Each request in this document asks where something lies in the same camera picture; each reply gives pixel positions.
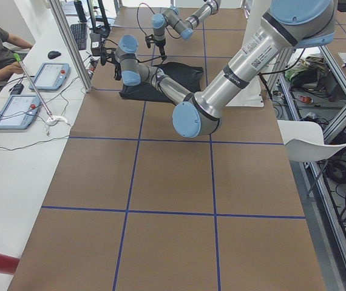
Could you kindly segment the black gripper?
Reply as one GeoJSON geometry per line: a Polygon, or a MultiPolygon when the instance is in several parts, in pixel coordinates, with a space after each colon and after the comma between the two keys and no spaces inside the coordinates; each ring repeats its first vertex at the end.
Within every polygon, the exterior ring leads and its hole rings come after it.
{"type": "Polygon", "coordinates": [[[115,70],[114,70],[114,79],[116,81],[121,81],[122,75],[121,75],[121,65],[119,63],[115,63],[115,70]]]}
{"type": "Polygon", "coordinates": [[[155,45],[158,47],[159,52],[161,54],[162,60],[166,60],[167,56],[165,55],[165,45],[166,45],[166,40],[161,40],[161,41],[156,41],[155,45]]]}

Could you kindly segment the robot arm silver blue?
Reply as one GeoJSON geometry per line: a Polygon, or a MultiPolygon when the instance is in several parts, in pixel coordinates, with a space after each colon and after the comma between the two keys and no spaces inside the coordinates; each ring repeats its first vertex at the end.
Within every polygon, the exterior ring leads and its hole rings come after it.
{"type": "Polygon", "coordinates": [[[148,48],[151,44],[155,44],[160,52],[160,56],[166,59],[165,45],[166,37],[165,31],[170,27],[179,36],[188,40],[197,28],[207,17],[218,13],[221,1],[208,0],[205,1],[202,7],[196,10],[192,15],[188,16],[185,20],[179,15],[178,8],[171,6],[166,8],[162,13],[156,13],[152,16],[153,33],[145,36],[145,42],[148,48]]]}
{"type": "Polygon", "coordinates": [[[271,1],[258,30],[203,91],[191,93],[163,70],[137,61],[138,41],[124,35],[114,52],[126,86],[149,83],[174,104],[172,123],[185,138],[218,130],[222,110],[281,50],[329,44],[337,1],[271,1]]]}

